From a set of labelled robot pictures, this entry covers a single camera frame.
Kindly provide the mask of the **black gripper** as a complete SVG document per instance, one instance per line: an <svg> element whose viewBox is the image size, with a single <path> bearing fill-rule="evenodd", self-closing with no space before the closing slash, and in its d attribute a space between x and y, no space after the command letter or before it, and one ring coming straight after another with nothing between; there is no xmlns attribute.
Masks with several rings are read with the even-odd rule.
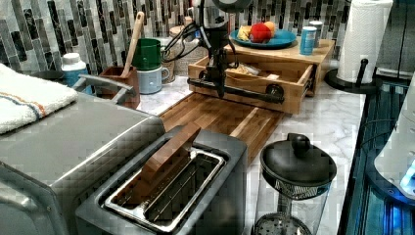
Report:
<svg viewBox="0 0 415 235"><path fill-rule="evenodd" d="M228 23L220 27L202 29L204 47L207 48L209 62L206 66L205 80L214 82L219 98L224 96L224 78L226 64L226 52L224 47L228 44Z"/></svg>

